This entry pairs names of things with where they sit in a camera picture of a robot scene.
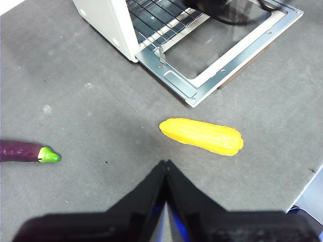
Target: wire rack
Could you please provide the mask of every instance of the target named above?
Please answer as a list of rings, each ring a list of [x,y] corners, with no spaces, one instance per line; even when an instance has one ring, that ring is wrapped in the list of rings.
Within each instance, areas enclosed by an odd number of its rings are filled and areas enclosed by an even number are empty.
[[[148,40],[156,48],[203,15],[180,0],[127,0],[127,5],[138,42]]]

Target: gray countertop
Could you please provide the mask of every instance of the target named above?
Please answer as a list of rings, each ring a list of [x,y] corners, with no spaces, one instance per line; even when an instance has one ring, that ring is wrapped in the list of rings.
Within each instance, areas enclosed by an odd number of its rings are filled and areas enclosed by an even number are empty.
[[[289,209],[323,163],[323,3],[293,5],[304,17],[195,109],[116,51],[72,1],[27,0],[2,15],[1,138],[62,156],[1,164],[3,241],[34,216],[106,210],[162,159],[228,210]],[[226,157],[177,143],[158,129],[169,117],[234,127],[244,148]]]

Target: oven door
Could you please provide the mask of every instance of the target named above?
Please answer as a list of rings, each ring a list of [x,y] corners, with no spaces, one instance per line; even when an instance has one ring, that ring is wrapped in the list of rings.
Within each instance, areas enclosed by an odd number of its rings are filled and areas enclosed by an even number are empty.
[[[128,0],[140,47],[136,58],[190,106],[225,83],[303,12],[277,0],[232,0],[227,18],[245,21],[228,25],[187,8],[180,0]]]

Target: yellow corn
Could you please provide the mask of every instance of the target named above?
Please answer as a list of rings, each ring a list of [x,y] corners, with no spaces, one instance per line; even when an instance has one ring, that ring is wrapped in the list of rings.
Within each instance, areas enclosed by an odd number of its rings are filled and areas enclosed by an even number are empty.
[[[220,155],[235,155],[243,147],[240,132],[231,127],[187,118],[169,118],[162,122],[159,128],[171,139]]]

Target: toaster oven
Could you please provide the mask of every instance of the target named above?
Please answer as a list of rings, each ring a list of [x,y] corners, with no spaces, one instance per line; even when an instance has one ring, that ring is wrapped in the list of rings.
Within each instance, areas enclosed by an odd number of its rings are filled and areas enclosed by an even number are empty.
[[[303,11],[278,0],[228,1],[232,26],[181,0],[73,0],[80,15],[132,62],[142,63],[190,106],[223,85],[297,21]]]

